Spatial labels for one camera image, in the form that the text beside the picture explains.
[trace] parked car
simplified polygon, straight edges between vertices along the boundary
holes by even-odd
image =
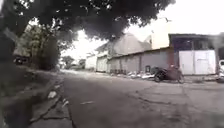
[[[154,80],[155,82],[175,80],[179,83],[183,83],[184,77],[178,67],[171,65],[170,69],[156,68]]]
[[[224,60],[219,61],[218,82],[224,82]]]

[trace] debris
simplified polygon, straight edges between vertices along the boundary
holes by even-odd
[[[53,99],[56,97],[56,95],[57,95],[57,93],[55,91],[51,91],[48,95],[48,99]]]
[[[83,103],[81,103],[82,105],[85,105],[85,104],[92,104],[93,103],[93,101],[87,101],[87,102],[83,102]]]
[[[61,87],[61,85],[56,85],[56,86],[54,86],[55,89],[58,89],[58,88],[60,88],[60,87]]]
[[[149,79],[149,78],[154,78],[155,75],[151,75],[151,74],[144,74],[142,75],[142,79]]]
[[[65,101],[62,107],[65,107],[67,104],[69,104],[69,101]]]

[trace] motorcycle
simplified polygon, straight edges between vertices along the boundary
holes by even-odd
[[[171,65],[171,68],[169,69],[156,68],[154,81],[161,82],[164,80],[172,80],[177,81],[178,83],[183,83],[184,77],[179,68],[173,65]]]

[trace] street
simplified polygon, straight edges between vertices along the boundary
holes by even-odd
[[[224,86],[64,72],[77,128],[224,128]]]

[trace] door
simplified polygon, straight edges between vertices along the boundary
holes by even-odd
[[[193,51],[180,51],[179,52],[179,62],[180,70],[184,75],[194,74],[194,52]]]
[[[97,71],[98,72],[107,71],[107,56],[99,57],[97,59]]]
[[[195,74],[208,75],[216,73],[214,50],[195,51]]]

